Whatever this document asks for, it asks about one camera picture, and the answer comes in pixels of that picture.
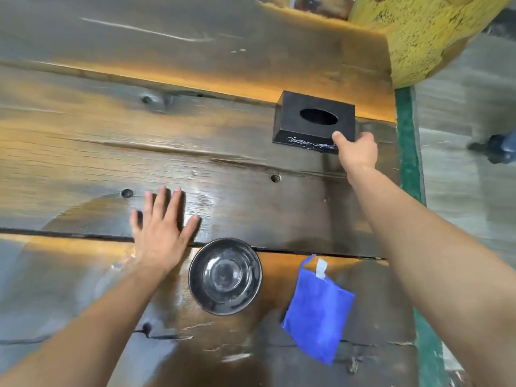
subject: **green table edge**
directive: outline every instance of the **green table edge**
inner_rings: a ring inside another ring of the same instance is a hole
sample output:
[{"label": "green table edge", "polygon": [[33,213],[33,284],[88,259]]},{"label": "green table edge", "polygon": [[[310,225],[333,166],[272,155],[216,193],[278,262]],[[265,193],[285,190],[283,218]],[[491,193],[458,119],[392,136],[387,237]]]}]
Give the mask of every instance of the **green table edge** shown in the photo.
[{"label": "green table edge", "polygon": [[[416,200],[424,203],[421,161],[418,152],[418,131],[414,125],[412,88],[395,90],[395,97],[401,187]],[[414,310],[414,320],[419,387],[448,386],[441,339],[416,310]]]}]

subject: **hand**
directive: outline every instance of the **hand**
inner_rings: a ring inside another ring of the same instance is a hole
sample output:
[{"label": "hand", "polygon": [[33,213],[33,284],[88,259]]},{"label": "hand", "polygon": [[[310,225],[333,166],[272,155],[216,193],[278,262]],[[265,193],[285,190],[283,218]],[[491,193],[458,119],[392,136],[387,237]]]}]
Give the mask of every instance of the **hand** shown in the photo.
[{"label": "hand", "polygon": [[174,190],[166,211],[165,192],[166,188],[160,186],[154,203],[152,193],[145,192],[142,227],[138,225],[137,210],[132,210],[130,218],[138,263],[162,269],[163,275],[168,274],[179,263],[199,223],[199,216],[192,216],[183,230],[179,231],[177,208],[181,200],[181,189]]},{"label": "hand", "polygon": [[356,142],[350,142],[340,131],[334,131],[332,139],[339,148],[339,161],[348,174],[355,168],[374,168],[378,160],[375,138],[364,131]]}]

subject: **gray floor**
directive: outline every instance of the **gray floor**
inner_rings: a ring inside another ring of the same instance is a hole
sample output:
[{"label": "gray floor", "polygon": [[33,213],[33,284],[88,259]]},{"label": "gray floor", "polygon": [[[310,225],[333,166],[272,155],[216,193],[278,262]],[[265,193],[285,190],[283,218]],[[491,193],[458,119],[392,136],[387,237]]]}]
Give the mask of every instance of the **gray floor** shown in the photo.
[{"label": "gray floor", "polygon": [[516,268],[516,163],[491,164],[468,143],[516,127],[516,42],[486,34],[415,86],[430,209]]}]

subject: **black bowl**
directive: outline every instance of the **black bowl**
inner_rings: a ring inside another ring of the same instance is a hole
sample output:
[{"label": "black bowl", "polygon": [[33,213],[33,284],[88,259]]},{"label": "black bowl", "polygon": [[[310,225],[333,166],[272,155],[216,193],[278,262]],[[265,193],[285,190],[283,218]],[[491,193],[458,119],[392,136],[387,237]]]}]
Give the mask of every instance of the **black bowl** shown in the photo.
[{"label": "black bowl", "polygon": [[247,307],[260,289],[260,259],[242,240],[213,240],[194,257],[188,285],[205,311],[214,315],[235,314]]}]

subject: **forearm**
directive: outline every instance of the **forearm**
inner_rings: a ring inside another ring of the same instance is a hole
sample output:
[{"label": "forearm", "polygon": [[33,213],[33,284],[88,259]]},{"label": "forearm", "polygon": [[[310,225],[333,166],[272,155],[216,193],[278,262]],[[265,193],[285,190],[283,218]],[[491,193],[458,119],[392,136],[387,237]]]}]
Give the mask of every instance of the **forearm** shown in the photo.
[{"label": "forearm", "polygon": [[499,356],[498,364],[486,366],[493,356],[484,353],[490,350],[513,361],[516,273],[375,169],[356,168],[348,175],[403,288],[467,370],[505,367]]},{"label": "forearm", "polygon": [[0,386],[106,385],[152,294],[159,270],[136,267],[38,351],[8,371]]}]

